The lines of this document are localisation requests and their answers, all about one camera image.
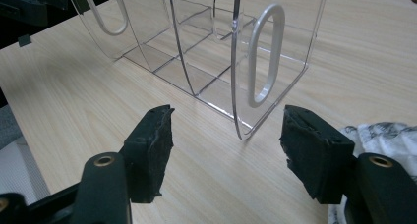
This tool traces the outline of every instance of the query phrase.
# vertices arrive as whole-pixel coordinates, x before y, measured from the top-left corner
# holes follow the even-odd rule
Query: light wood grain surface
[[[284,104],[337,128],[416,125],[417,5],[410,0],[327,0],[311,67],[249,141],[234,124],[127,59],[112,62],[78,18],[0,51],[0,86],[53,193],[77,183],[93,155],[118,151],[152,107],[171,104],[172,150],[151,205],[136,223],[325,223],[286,168]]]

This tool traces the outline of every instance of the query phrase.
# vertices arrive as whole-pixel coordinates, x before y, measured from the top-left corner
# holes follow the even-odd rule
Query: clear plastic box
[[[308,68],[326,0],[72,0],[126,57],[234,120],[249,138]]]

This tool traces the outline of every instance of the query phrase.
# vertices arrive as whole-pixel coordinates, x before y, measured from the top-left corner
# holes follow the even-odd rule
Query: gray floor
[[[0,108],[0,149],[22,136],[9,105]]]

